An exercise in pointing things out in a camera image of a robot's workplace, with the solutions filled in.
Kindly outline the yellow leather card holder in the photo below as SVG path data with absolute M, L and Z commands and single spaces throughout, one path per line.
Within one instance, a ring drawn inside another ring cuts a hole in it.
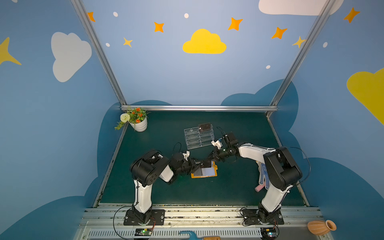
M 218 175 L 217 174 L 217 170 L 218 170 L 217 165 L 215 164 L 214 161 L 212 161 L 212 164 L 213 164 L 213 166 L 211 168 L 202 168 L 203 176 L 201 178 L 211 178 L 211 177 L 216 177 Z

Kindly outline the clear plastic organizer tray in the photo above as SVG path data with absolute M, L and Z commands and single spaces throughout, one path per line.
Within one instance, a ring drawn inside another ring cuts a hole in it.
M 185 142 L 188 150 L 197 149 L 211 145 L 211 141 L 215 139 L 213 125 L 212 130 L 200 133 L 199 128 L 184 129 Z

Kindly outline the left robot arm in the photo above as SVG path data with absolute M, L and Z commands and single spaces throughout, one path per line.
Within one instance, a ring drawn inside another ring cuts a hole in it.
M 130 167 L 136 187 L 133 210 L 140 217 L 151 211 L 152 187 L 157 179 L 171 185 L 179 176 L 190 175 L 200 166 L 200 162 L 190 157 L 190 152 L 174 153 L 171 158 L 163 156 L 158 150 L 145 153 Z

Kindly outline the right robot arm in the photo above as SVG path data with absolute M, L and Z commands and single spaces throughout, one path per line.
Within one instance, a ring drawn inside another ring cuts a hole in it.
M 238 156 L 254 160 L 258 164 L 259 184 L 267 188 L 258 211 L 259 218 L 264 222 L 279 212 L 285 196 L 303 177 L 288 147 L 266 148 L 250 143 L 240 145 L 232 132 L 211 141 L 211 144 L 215 149 L 209 159 L 213 161 L 224 161 L 228 157 Z

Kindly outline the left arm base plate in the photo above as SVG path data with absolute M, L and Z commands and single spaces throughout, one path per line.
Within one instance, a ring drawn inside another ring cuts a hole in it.
M 165 221 L 165 210 L 152 210 L 140 213 L 135 208 L 128 210 L 124 218 L 124 226 L 163 226 Z

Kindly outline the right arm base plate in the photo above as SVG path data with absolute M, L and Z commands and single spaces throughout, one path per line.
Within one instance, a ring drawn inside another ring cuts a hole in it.
M 244 227 L 252 225 L 283 225 L 285 222 L 280 210 L 268 213 L 265 210 L 241 208 Z

